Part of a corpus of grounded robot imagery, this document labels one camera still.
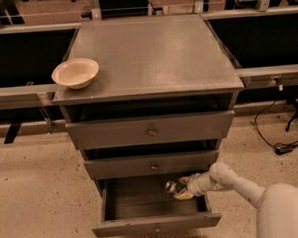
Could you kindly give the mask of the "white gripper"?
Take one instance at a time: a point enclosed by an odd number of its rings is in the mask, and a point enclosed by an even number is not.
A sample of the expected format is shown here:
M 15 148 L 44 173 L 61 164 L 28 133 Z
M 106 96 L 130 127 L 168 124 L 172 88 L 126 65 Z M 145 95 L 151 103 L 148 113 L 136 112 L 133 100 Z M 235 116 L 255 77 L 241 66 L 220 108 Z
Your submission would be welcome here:
M 183 190 L 178 194 L 175 194 L 174 198 L 177 200 L 189 200 L 189 199 L 192 199 L 193 197 L 199 197 L 201 195 L 204 195 L 206 191 L 201 188 L 199 184 L 199 179 L 200 179 L 200 173 L 193 174 L 190 177 L 188 176 L 180 177 L 178 181 L 182 184 L 185 184 L 188 190 Z

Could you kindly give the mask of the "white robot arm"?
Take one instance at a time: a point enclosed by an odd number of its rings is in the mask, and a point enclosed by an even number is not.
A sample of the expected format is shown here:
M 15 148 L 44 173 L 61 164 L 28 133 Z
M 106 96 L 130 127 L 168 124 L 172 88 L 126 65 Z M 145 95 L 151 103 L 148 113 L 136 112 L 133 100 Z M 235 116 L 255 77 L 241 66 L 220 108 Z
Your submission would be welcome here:
M 208 172 L 168 181 L 166 188 L 178 200 L 234 190 L 257 210 L 256 238 L 298 238 L 298 187 L 285 183 L 260 186 L 217 162 Z

